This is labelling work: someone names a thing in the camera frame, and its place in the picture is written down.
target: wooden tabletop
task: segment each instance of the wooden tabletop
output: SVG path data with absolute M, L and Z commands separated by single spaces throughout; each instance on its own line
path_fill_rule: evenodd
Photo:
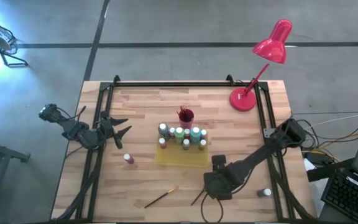
M 81 92 L 78 111 L 86 105 L 81 120 L 88 124 L 93 122 L 99 84 L 100 82 L 84 82 Z M 277 124 L 280 124 L 291 115 L 284 82 L 268 81 L 268 86 L 274 115 Z M 113 118 L 129 118 L 129 121 L 117 126 L 117 130 L 129 125 L 132 125 L 132 129 L 124 136 L 121 150 L 116 148 L 113 139 L 108 139 L 94 221 L 202 222 L 201 200 L 193 206 L 190 203 L 203 188 L 203 174 L 211 171 L 211 166 L 194 168 L 156 164 L 154 156 L 157 126 L 161 122 L 179 126 L 176 112 L 181 105 L 185 105 L 195 113 L 193 126 L 208 130 L 209 158 L 225 154 L 227 162 L 244 159 L 263 144 L 258 109 L 255 107 L 248 112 L 234 110 L 228 101 L 232 89 L 233 87 L 115 88 L 110 115 Z M 269 124 L 265 103 L 264 111 Z M 71 142 L 68 153 L 79 146 L 77 142 Z M 125 153 L 134 157 L 135 164 L 129 165 L 124 161 L 122 157 Z M 81 149 L 66 159 L 52 217 L 62 214 L 78 193 L 85 157 L 86 149 Z M 284 161 L 291 191 L 307 211 L 315 215 L 300 150 L 288 149 Z M 178 190 L 144 208 L 176 185 Z M 271 188 L 266 161 L 255 168 L 248 184 L 232 200 L 222 201 L 222 222 L 275 221 L 277 217 L 273 197 L 256 196 L 256 191 L 264 188 Z M 280 197 L 284 214 L 287 214 L 282 192 Z M 84 209 L 87 211 L 88 203 L 85 204 Z M 217 201 L 208 197 L 204 204 L 205 217 L 215 222 L 220 212 Z

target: lamp shade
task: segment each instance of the lamp shade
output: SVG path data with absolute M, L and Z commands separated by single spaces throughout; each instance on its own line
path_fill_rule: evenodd
M 287 19 L 279 20 L 268 39 L 259 42 L 252 49 L 253 53 L 276 63 L 285 63 L 287 53 L 285 52 L 284 42 L 290 35 L 291 29 L 291 21 Z

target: gray floor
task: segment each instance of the gray floor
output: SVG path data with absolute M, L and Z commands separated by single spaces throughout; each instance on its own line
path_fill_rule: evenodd
M 91 44 L 104 0 L 0 0 L 0 24 L 23 44 Z M 290 42 L 358 42 L 353 0 L 111 0 L 101 43 L 257 42 L 277 19 L 293 23 Z M 251 48 L 98 49 L 90 80 L 250 79 L 264 66 Z M 19 49 L 27 68 L 0 60 L 0 144 L 31 153 L 12 161 L 0 189 L 0 223 L 48 220 L 67 146 L 57 125 L 38 118 L 53 102 L 73 114 L 90 57 L 83 49 Z M 358 47 L 290 47 L 287 62 L 262 79 L 284 80 L 295 118 L 312 124 L 358 115 Z M 338 137 L 358 118 L 316 127 Z M 333 144 L 338 159 L 356 154 L 358 141 Z

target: paint bottle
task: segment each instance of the paint bottle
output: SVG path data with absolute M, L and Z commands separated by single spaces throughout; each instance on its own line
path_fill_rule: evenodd
M 189 139 L 183 140 L 183 150 L 189 150 L 190 148 L 190 141 Z
M 158 142 L 160 143 L 160 147 L 162 149 L 167 148 L 167 141 L 164 138 L 160 138 L 160 140 L 158 140 Z
M 131 155 L 129 155 L 128 153 L 124 155 L 124 159 L 129 164 L 133 164 L 135 162 L 134 158 Z
M 170 136 L 170 138 L 172 138 L 172 139 L 175 138 L 175 128 L 170 128 L 170 129 L 169 129 L 169 136 Z
M 185 129 L 185 139 L 190 138 L 190 129 L 186 128 Z
M 203 140 L 200 141 L 200 144 L 198 145 L 198 149 L 199 150 L 204 150 L 205 146 L 206 146 L 206 141 L 205 141 L 205 139 L 203 139 Z
M 270 189 L 262 189 L 256 191 L 256 195 L 258 195 L 258 197 L 267 197 L 267 196 L 271 196 L 271 194 L 272 191 Z
M 169 139 L 169 128 L 166 124 L 161 123 L 158 126 L 158 132 L 160 133 L 161 137 L 165 138 L 165 139 Z
M 200 136 L 201 136 L 201 133 L 200 133 L 199 128 L 194 127 L 194 128 L 191 129 L 191 131 L 190 131 L 190 141 L 192 143 L 199 143 Z
M 183 139 L 185 138 L 185 132 L 183 128 L 176 128 L 175 130 L 175 140 L 177 143 L 181 144 Z
M 206 139 L 206 130 L 205 129 L 202 129 L 201 130 L 201 137 L 200 137 L 201 140 L 203 139 Z

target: yellow tray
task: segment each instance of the yellow tray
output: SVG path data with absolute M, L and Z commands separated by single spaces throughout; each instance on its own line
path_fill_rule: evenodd
M 155 162 L 163 165 L 206 167 L 208 165 L 208 143 L 204 150 L 198 149 L 198 144 L 191 144 L 189 150 L 183 150 L 181 144 L 169 139 L 167 147 L 162 149 L 157 142 Z

